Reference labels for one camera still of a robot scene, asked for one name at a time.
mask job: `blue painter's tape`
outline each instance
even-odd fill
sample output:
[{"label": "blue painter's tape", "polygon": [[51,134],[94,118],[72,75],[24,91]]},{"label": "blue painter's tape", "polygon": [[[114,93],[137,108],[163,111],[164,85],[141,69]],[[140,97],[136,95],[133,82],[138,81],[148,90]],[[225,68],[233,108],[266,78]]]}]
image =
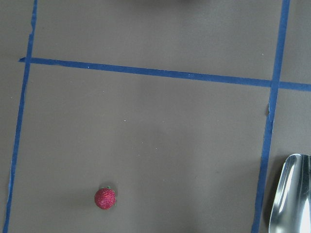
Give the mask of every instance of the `blue painter's tape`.
[{"label": "blue painter's tape", "polygon": [[210,81],[210,82],[218,82],[218,83],[234,83],[234,84],[251,85],[251,86],[264,86],[264,87],[271,86],[270,80],[240,78],[240,77],[211,75],[211,74],[187,73],[187,72],[161,70],[161,69],[123,67],[123,66],[104,65],[104,64],[96,64],[96,63],[61,61],[61,60],[44,59],[44,58],[32,58],[31,63],[43,64],[43,65],[59,65],[63,67],[74,67],[74,68],[83,68],[83,69],[105,70],[105,71],[114,71],[114,72],[131,73],[131,74],[144,74],[144,75],[152,75],[152,76],[160,76],[160,77],[201,80],[201,81]]},{"label": "blue painter's tape", "polygon": [[8,195],[8,201],[6,204],[6,216],[5,216],[5,222],[4,222],[3,231],[2,231],[3,233],[8,233],[8,228],[9,228],[13,186],[14,186],[14,179],[15,179],[15,169],[16,169],[16,164],[17,164],[17,154],[18,154],[18,148],[19,148],[20,131],[21,131],[21,125],[23,122],[25,94],[26,94],[26,87],[27,87],[27,82],[28,82],[28,77],[29,77],[31,54],[33,51],[33,43],[34,43],[34,36],[35,36],[36,14],[37,14],[37,0],[34,0],[33,15],[31,18],[32,32],[29,35],[27,55],[25,58],[24,77],[23,77],[19,108],[18,108],[17,125],[16,125],[16,132],[15,132],[12,161],[11,161],[10,181],[9,181],[9,186],[8,186],[9,195]]},{"label": "blue painter's tape", "polygon": [[254,222],[252,226],[252,233],[259,232],[260,218],[262,212],[262,202],[263,195],[266,184],[267,177],[267,169],[268,169],[268,161],[269,161],[269,153],[271,147],[271,139],[273,132],[273,123],[276,112],[276,101],[278,88],[280,84],[280,76],[281,76],[281,68],[282,68],[282,60],[283,60],[283,52],[285,45],[285,37],[286,37],[286,29],[287,29],[287,21],[288,21],[288,13],[290,7],[290,0],[283,0],[277,45],[276,45],[276,57],[272,75],[272,84],[270,90],[270,98],[269,98],[269,115],[266,119],[266,127],[264,132],[264,139],[262,145],[262,154],[261,154],[261,164],[259,171],[259,180],[257,186],[257,194],[255,201],[255,215]]},{"label": "blue painter's tape", "polygon": [[297,90],[297,91],[311,91],[311,84],[307,83],[291,83],[291,82],[280,82],[280,88]]}]

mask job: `gray floor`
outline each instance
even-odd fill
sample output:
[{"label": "gray floor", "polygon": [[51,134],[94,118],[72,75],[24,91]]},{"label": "gray floor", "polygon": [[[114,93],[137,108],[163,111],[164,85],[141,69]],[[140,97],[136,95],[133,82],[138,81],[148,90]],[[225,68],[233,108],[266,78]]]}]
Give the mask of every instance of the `gray floor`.
[{"label": "gray floor", "polygon": [[[282,2],[38,1],[33,57],[270,80]],[[33,1],[0,1],[3,225]],[[311,83],[293,0],[281,80]],[[31,64],[9,232],[251,232],[270,88]],[[260,232],[280,168],[310,154],[311,92],[279,90]],[[117,205],[100,210],[102,185]]]}]

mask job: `silver scoop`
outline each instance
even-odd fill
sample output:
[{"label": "silver scoop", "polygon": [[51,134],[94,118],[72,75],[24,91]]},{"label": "silver scoop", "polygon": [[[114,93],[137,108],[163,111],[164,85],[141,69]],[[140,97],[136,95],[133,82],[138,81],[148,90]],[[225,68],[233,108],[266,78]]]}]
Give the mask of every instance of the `silver scoop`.
[{"label": "silver scoop", "polygon": [[293,154],[282,169],[269,233],[311,233],[311,156]]}]

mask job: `metal scoop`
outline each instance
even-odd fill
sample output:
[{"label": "metal scoop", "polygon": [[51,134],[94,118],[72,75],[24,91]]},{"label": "metal scoop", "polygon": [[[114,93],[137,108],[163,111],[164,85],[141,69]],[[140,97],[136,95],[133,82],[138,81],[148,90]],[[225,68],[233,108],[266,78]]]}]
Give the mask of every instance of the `metal scoop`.
[{"label": "metal scoop", "polygon": [[311,233],[311,156],[293,154],[282,169],[269,233]]}]

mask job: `red glitter ball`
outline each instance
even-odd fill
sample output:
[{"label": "red glitter ball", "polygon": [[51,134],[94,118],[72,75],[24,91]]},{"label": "red glitter ball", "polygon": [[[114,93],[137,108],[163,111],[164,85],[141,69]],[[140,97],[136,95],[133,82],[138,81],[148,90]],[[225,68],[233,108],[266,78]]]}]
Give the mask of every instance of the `red glitter ball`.
[{"label": "red glitter ball", "polygon": [[99,208],[107,210],[116,203],[116,194],[110,188],[101,188],[96,192],[94,199]]}]

